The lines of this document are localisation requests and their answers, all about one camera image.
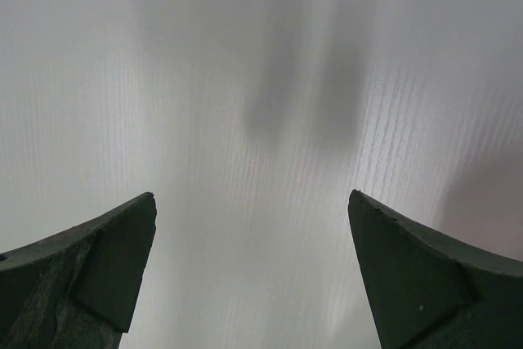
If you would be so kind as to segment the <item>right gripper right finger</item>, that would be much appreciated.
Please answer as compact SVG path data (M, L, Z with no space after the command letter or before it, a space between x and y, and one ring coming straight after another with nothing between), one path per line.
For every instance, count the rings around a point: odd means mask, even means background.
M353 190L348 216L383 348L520 348L522 263Z

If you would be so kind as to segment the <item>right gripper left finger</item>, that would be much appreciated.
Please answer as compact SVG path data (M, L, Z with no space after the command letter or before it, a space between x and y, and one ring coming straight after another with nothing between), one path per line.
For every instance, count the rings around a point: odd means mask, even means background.
M109 212L1 255L3 348L117 348L156 231L145 192Z

